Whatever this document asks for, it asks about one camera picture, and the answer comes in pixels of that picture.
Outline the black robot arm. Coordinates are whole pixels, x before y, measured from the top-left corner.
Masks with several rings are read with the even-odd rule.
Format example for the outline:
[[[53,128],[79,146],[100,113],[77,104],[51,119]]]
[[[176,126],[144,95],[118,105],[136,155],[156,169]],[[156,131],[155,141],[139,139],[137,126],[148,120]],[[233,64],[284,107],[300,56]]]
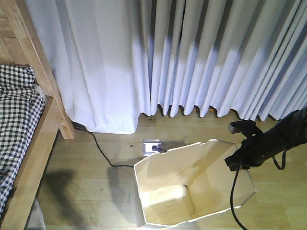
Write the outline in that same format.
[[[291,112],[265,133],[252,120],[231,122],[228,130],[247,137],[233,155],[225,158],[229,169],[259,167],[276,154],[307,142],[307,109]]]

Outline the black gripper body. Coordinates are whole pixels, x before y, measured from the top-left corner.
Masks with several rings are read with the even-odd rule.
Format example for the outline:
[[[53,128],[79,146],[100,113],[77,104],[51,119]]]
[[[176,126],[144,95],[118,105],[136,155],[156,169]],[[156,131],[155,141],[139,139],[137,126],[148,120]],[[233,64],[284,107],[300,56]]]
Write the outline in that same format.
[[[268,138],[245,139],[241,144],[239,149],[224,160],[230,171],[259,167],[269,158]]]

